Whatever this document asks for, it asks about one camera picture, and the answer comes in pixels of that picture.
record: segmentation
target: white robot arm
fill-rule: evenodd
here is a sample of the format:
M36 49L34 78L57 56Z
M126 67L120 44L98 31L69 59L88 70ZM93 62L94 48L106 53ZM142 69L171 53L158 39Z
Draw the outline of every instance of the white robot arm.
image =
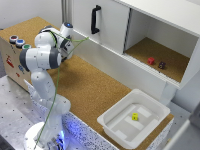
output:
M35 88L32 99L49 110L54 101L55 85L46 70L58 68L62 60L72 57L71 51L74 46L68 40L71 39L72 32L73 26L69 23L63 23L60 31L47 26L35 37L36 48L24 49L20 53L21 65L31 72L31 81ZM50 149L48 143L52 141L55 143L55 139L63 130L61 117L69 112L70 107L70 101L57 94L54 107L40 137L38 150Z

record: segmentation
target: handle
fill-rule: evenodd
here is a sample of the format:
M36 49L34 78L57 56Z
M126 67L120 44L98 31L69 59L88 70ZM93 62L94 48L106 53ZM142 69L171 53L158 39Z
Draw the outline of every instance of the handle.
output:
M96 5L96 8L92 10L92 24L91 24L92 34L96 34L100 31L98 28L96 28L96 12L98 10L101 10L101 7L98 5Z

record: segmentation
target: white wall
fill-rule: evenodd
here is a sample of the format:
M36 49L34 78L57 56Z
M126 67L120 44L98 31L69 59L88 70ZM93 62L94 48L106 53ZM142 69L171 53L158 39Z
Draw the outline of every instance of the white wall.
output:
M173 102L189 112L192 112L200 102L200 71L185 85L178 90Z
M0 0L0 28L4 29L36 16L60 27L61 0Z

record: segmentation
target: plastic tub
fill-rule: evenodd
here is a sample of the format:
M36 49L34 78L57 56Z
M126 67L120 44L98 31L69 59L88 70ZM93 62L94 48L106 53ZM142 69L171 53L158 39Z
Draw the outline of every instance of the plastic tub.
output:
M138 120L132 114L138 113ZM144 92L134 89L97 121L105 133L126 149L137 148L170 113L170 109Z

